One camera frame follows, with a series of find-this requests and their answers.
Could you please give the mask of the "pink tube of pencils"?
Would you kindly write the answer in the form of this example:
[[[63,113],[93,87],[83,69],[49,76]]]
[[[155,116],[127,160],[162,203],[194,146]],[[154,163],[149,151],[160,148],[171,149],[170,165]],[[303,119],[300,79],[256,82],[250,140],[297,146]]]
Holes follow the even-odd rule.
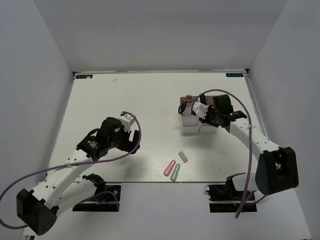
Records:
[[[188,106],[188,107],[192,105],[193,100],[194,100],[194,96],[192,94],[187,94],[184,97],[184,102],[185,102],[186,106]]]

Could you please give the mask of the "black handled scissors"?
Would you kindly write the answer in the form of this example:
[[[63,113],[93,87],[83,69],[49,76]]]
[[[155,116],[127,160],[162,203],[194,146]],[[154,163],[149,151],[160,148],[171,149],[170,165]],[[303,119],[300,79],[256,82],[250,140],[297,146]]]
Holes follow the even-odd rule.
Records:
[[[183,112],[186,110],[187,103],[184,101],[178,108],[178,114],[182,115]]]

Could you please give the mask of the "pink correction tape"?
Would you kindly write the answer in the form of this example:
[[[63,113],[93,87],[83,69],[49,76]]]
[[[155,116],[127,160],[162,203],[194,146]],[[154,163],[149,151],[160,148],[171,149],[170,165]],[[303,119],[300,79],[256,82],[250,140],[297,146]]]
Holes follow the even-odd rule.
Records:
[[[173,168],[175,167],[176,165],[176,161],[175,160],[172,160],[168,165],[167,167],[165,168],[165,170],[163,171],[163,175],[168,177],[170,175],[170,173],[172,172]]]

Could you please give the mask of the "grey eraser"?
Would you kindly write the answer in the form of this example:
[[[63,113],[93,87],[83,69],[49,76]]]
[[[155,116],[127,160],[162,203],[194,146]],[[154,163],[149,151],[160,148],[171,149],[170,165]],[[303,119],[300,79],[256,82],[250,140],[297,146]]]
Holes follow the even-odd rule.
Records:
[[[185,155],[182,151],[180,151],[180,152],[178,153],[178,155],[179,155],[179,157],[181,158],[181,160],[182,160],[184,163],[188,162],[188,158],[186,157],[186,155]]]

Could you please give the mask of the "green correction tape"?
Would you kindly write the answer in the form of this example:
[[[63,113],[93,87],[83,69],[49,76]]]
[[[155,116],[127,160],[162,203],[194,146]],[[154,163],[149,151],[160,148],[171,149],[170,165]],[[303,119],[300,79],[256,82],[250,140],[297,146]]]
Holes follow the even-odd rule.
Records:
[[[170,176],[170,180],[172,182],[175,182],[177,180],[178,174],[180,172],[180,168],[181,168],[181,165],[179,163],[177,163],[174,167],[174,170],[172,171],[171,176]]]

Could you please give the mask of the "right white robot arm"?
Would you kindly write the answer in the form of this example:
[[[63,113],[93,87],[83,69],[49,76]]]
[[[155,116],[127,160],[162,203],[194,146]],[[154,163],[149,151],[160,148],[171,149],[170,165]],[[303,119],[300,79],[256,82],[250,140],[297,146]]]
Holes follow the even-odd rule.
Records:
[[[229,198],[238,199],[244,190],[269,196],[299,185],[295,151],[291,147],[281,147],[257,130],[248,115],[234,110],[227,94],[214,96],[212,105],[195,102],[192,112],[202,123],[224,128],[248,148],[251,158],[257,160],[256,170],[249,177],[242,173],[229,177],[230,184],[225,187]]]

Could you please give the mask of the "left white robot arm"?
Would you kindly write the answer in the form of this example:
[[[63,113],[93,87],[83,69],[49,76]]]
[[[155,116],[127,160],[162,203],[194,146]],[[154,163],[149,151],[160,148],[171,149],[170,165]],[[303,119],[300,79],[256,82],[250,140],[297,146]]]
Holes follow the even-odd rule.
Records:
[[[77,145],[65,165],[30,190],[16,196],[17,216],[36,235],[47,233],[57,218],[75,205],[105,196],[106,182],[97,174],[84,172],[97,164],[112,149],[127,155],[140,147],[141,130],[131,131],[136,116],[123,111],[119,118],[107,117],[99,128],[91,130]]]

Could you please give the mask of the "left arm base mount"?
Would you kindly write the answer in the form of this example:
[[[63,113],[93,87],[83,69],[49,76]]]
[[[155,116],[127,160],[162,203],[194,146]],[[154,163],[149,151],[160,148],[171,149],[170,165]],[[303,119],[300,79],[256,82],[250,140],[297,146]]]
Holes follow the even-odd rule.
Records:
[[[116,213],[120,210],[121,201],[121,190],[120,184],[106,184],[106,193],[92,198],[88,201],[76,204],[73,208],[73,212],[106,212]]]

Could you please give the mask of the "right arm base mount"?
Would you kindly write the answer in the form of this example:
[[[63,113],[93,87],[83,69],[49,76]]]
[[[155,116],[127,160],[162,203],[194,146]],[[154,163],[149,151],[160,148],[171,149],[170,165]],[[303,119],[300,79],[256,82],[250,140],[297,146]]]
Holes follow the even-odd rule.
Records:
[[[209,211],[214,214],[235,214],[243,196],[243,191],[235,190],[228,183],[206,185],[204,192],[208,195]]]

